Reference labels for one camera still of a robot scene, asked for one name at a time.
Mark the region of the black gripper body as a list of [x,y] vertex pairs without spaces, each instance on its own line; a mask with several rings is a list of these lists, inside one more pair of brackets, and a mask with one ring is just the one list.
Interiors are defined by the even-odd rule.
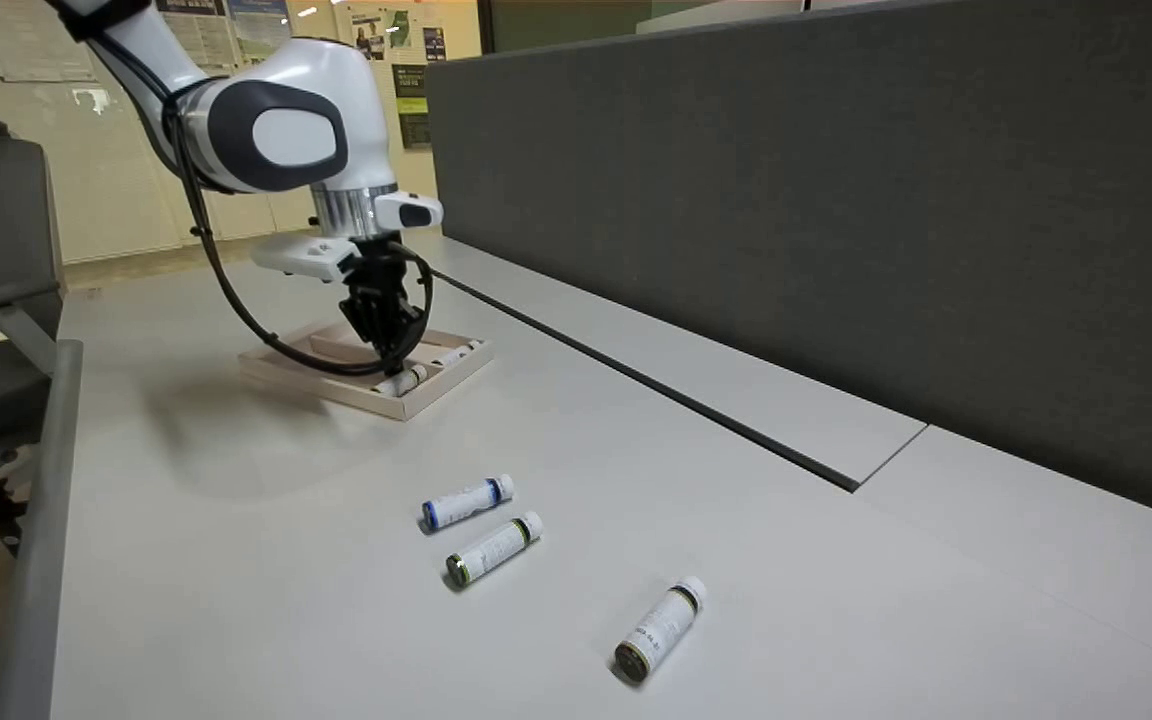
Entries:
[[422,330],[430,300],[411,303],[405,275],[430,288],[430,268],[398,236],[379,236],[342,262],[341,311],[360,335]]

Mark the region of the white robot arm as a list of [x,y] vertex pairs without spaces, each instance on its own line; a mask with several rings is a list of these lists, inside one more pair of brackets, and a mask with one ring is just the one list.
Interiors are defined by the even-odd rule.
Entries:
[[[160,162],[182,182],[191,230],[231,311],[270,351],[332,376],[395,376],[422,338],[430,300],[411,303],[405,228],[435,228],[445,209],[405,191],[387,162],[387,128],[369,59],[341,41],[286,41],[266,59],[207,74],[157,0],[49,0],[62,30],[92,47],[137,104]],[[316,230],[270,240],[254,262],[341,284],[341,311],[372,360],[308,357],[266,330],[237,297],[207,220],[207,191],[311,191]]]

